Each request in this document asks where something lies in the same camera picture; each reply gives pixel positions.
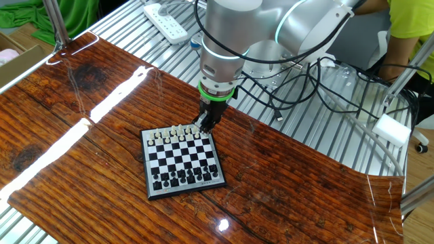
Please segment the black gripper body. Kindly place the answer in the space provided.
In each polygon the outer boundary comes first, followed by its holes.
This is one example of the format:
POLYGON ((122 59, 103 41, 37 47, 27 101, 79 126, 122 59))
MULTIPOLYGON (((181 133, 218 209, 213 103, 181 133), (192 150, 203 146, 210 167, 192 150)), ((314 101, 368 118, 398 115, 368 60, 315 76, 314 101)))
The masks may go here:
POLYGON ((220 121, 223 113, 228 108, 228 104, 223 102, 217 102, 213 100, 200 101, 199 114, 206 114, 212 121, 220 121))

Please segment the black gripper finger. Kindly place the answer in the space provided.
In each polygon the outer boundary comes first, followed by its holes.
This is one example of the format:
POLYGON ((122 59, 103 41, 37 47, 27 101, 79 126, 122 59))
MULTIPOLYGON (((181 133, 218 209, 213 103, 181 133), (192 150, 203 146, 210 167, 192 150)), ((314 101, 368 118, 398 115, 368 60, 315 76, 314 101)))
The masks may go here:
POLYGON ((205 128, 203 124, 206 122, 207 119, 206 113, 200 113, 196 118, 193 119, 193 125, 200 131, 205 132, 205 128))
POLYGON ((210 121, 208 121, 205 127, 206 134, 212 133, 212 130, 215 128, 217 124, 219 124, 220 121, 221 119, 211 119, 210 121))

